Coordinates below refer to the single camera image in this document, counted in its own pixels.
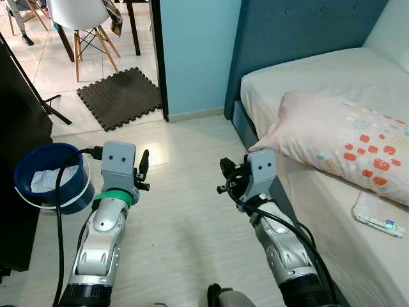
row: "white bed sheet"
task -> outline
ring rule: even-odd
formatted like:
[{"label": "white bed sheet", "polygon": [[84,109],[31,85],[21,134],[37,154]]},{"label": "white bed sheet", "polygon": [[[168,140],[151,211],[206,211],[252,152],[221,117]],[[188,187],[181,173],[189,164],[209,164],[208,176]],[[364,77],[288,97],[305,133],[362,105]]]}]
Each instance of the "white bed sheet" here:
[{"label": "white bed sheet", "polygon": [[281,97],[291,90],[344,97],[409,119],[409,75],[367,48],[320,54],[243,76],[240,96],[259,137],[278,119]]},{"label": "white bed sheet", "polygon": [[[277,120],[281,97],[290,90],[341,96],[409,118],[409,75],[370,49],[331,52],[244,76],[242,102],[259,137]],[[409,208],[385,201],[381,209],[381,215],[405,227],[405,236],[397,239],[352,218],[352,207],[365,193],[357,186],[282,155],[277,155],[277,172],[351,306],[409,306]]]}]

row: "baseboard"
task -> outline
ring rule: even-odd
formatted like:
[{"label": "baseboard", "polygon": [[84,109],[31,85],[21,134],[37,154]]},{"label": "baseboard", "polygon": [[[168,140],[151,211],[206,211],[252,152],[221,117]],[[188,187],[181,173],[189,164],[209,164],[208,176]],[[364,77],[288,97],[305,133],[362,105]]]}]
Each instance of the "baseboard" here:
[{"label": "baseboard", "polygon": [[169,114],[169,123],[176,123],[182,120],[191,120],[193,118],[206,117],[211,115],[222,114],[224,107],[215,107],[214,109],[197,111],[197,112],[188,112],[188,113],[179,113],[179,114]]}]

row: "white cloth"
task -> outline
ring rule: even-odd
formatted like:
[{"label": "white cloth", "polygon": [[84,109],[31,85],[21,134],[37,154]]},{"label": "white cloth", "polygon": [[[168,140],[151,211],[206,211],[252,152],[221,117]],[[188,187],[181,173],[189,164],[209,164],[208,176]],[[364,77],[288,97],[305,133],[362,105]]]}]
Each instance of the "white cloth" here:
[{"label": "white cloth", "polygon": [[[61,177],[61,184],[67,183],[77,172],[78,165],[69,166],[64,169],[63,176]],[[57,175],[59,168],[54,171],[36,171],[34,173],[33,179],[31,180],[31,192],[33,193],[44,193],[55,189]]]}]

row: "green strap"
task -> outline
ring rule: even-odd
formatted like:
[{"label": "green strap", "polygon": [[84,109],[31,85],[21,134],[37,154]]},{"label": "green strap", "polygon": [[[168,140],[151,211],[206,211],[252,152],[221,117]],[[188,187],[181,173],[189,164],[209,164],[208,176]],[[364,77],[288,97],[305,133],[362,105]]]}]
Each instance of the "green strap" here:
[{"label": "green strap", "polygon": [[96,200],[101,200],[102,198],[117,198],[119,200],[123,200],[125,203],[128,204],[128,207],[132,205],[132,196],[128,193],[121,191],[121,190],[109,190],[104,193],[98,194],[95,196]]}]

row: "pink pillow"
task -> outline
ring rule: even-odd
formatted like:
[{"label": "pink pillow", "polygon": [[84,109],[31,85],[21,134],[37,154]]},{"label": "pink pillow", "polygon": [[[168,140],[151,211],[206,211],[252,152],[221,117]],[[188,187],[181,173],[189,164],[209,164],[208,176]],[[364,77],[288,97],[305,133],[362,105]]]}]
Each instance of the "pink pillow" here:
[{"label": "pink pillow", "polygon": [[250,151],[264,148],[409,205],[409,125],[402,120],[343,98],[291,91]]}]

